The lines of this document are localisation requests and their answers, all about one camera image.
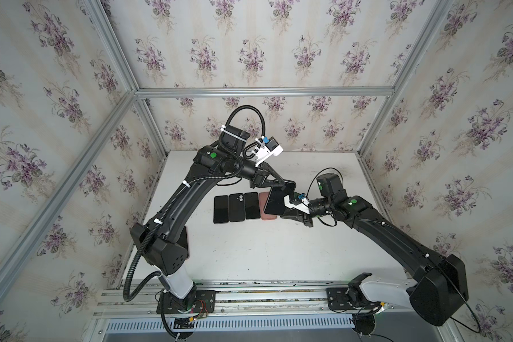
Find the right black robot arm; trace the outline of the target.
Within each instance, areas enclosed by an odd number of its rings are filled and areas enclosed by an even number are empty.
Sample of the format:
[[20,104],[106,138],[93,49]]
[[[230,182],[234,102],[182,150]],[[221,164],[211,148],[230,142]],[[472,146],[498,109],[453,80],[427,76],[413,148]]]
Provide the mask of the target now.
[[321,196],[313,200],[296,192],[292,182],[279,188],[279,202],[284,207],[281,217],[310,227],[315,217],[331,215],[369,238],[410,275],[409,280],[398,281],[363,272],[344,292],[349,306],[375,314],[381,304],[392,304],[412,309],[433,326],[442,326],[467,304],[467,275],[460,258],[429,249],[389,222],[369,201],[349,196],[337,174],[326,173],[316,181]]

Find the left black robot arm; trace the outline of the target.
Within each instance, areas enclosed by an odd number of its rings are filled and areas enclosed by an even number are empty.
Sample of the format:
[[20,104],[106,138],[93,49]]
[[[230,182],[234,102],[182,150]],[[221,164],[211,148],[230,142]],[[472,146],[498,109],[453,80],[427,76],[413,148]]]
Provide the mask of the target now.
[[282,153],[282,146],[273,137],[261,135],[252,144],[248,138],[247,132],[223,125],[217,141],[197,151],[188,174],[166,204],[144,225],[133,225],[131,237],[136,253],[125,278],[126,302],[134,300],[153,278],[159,279],[176,299],[194,299],[196,285],[184,267],[188,249],[178,241],[193,212],[220,181],[246,179],[251,188],[285,186],[267,163],[267,159]]

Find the pink-cased phone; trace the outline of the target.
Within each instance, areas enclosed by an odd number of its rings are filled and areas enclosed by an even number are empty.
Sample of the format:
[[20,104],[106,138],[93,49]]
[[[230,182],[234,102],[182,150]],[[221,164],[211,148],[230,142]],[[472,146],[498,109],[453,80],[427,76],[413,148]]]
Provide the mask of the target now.
[[257,192],[245,193],[245,219],[260,219],[259,194]]

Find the black phone case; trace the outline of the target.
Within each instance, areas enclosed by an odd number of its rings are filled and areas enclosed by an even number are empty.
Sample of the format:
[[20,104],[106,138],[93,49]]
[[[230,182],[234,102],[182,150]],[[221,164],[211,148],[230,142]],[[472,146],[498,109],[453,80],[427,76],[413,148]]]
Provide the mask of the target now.
[[234,193],[229,195],[228,210],[230,222],[243,222],[246,218],[245,197],[243,193]]

